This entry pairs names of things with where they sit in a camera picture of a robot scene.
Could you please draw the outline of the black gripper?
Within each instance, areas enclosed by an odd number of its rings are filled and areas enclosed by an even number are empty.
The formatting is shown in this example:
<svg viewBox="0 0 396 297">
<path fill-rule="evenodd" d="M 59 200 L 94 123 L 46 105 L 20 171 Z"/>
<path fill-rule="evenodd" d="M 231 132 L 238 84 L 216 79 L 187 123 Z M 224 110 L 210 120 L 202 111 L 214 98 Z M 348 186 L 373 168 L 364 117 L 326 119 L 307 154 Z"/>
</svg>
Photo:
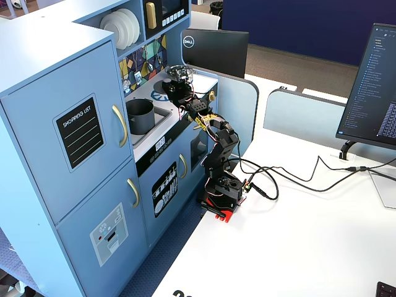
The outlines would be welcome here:
<svg viewBox="0 0 396 297">
<path fill-rule="evenodd" d="M 175 106 L 181 106 L 191 99 L 193 91 L 192 88 L 187 88 L 185 80 L 171 80 L 171 88 L 166 89 L 166 95 Z"/>
</svg>

